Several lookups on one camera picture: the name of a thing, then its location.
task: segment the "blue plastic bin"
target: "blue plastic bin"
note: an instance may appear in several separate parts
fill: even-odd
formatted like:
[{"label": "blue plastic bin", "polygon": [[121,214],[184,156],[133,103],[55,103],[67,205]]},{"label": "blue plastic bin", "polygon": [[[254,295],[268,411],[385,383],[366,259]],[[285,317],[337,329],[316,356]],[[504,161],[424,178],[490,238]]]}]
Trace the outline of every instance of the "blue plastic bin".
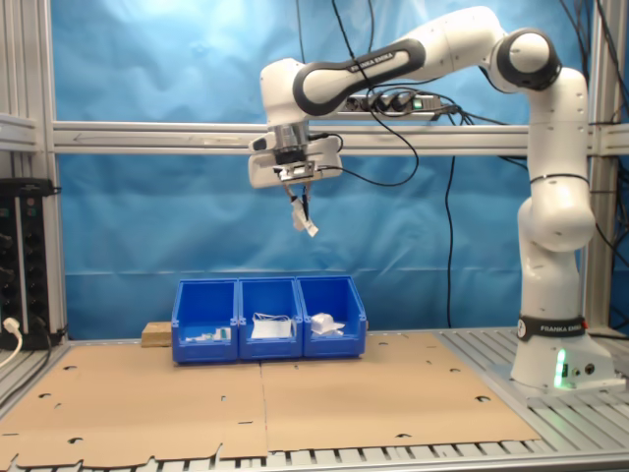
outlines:
[{"label": "blue plastic bin", "polygon": [[[304,325],[295,278],[241,278],[239,292],[239,357],[247,360],[301,357]],[[293,322],[292,336],[252,339],[254,313],[288,316]]]},{"label": "blue plastic bin", "polygon": [[[238,281],[182,280],[172,318],[173,360],[228,362],[238,359]],[[231,330],[229,339],[186,340],[218,328]]]},{"label": "blue plastic bin", "polygon": [[[304,357],[358,357],[365,352],[367,316],[354,280],[348,275],[297,277],[304,306]],[[311,317],[328,313],[344,323],[342,336],[313,333]]]}]

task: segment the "blue curtain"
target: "blue curtain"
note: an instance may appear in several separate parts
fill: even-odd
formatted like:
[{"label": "blue curtain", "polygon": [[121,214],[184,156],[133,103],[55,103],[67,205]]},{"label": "blue curtain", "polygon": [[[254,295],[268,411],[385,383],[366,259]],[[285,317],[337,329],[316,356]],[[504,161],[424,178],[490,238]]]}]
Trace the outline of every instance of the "blue curtain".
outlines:
[{"label": "blue curtain", "polygon": [[[372,0],[374,47],[466,0]],[[346,60],[331,4],[300,0],[307,61]],[[353,48],[370,36],[367,0],[338,0]],[[506,30],[535,27],[566,67],[580,67],[558,2],[485,1]],[[60,120],[263,123],[262,67],[300,58],[293,0],[53,0]],[[465,109],[526,123],[519,94],[478,69],[426,85]],[[412,156],[344,157],[384,181]],[[381,189],[350,176],[313,185],[320,232],[292,227],[281,189],[253,190],[245,156],[61,155],[68,314],[74,338],[137,337],[168,320],[181,278],[349,273],[372,329],[445,326],[449,157],[422,157],[407,185]],[[457,159],[450,202],[455,326],[514,325],[520,305],[516,213],[528,174],[495,156]]]}]

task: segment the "cardboard sheet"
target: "cardboard sheet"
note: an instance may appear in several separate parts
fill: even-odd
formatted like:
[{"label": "cardboard sheet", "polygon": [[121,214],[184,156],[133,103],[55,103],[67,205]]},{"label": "cardboard sheet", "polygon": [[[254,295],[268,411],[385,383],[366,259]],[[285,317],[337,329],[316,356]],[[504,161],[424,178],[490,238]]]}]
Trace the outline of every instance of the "cardboard sheet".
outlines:
[{"label": "cardboard sheet", "polygon": [[259,364],[176,367],[170,349],[77,347],[0,422],[0,469],[265,456]]},{"label": "cardboard sheet", "polygon": [[86,346],[0,422],[0,470],[17,454],[22,467],[102,469],[221,445],[221,457],[255,457],[538,438],[430,333],[369,336],[363,359],[262,366],[176,367],[170,349]]},{"label": "cardboard sheet", "polygon": [[361,360],[265,363],[262,379],[269,450],[539,438],[430,333],[369,336]]}]

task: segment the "wooden block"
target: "wooden block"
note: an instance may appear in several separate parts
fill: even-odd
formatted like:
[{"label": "wooden block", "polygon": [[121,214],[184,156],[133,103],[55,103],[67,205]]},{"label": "wooden block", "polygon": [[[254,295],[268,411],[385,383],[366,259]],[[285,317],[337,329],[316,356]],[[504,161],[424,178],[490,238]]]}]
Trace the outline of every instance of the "wooden block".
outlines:
[{"label": "wooden block", "polygon": [[149,323],[142,331],[142,347],[169,347],[170,322]]}]

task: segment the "green light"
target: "green light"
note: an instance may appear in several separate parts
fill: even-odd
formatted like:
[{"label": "green light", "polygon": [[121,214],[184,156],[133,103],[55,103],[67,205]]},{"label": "green light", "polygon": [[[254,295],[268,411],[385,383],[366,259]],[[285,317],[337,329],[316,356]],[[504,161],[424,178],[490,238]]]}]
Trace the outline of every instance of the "green light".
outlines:
[{"label": "green light", "polygon": [[566,350],[560,349],[557,353],[557,365],[554,370],[554,386],[561,387],[561,379],[563,376],[563,363],[566,360]]}]

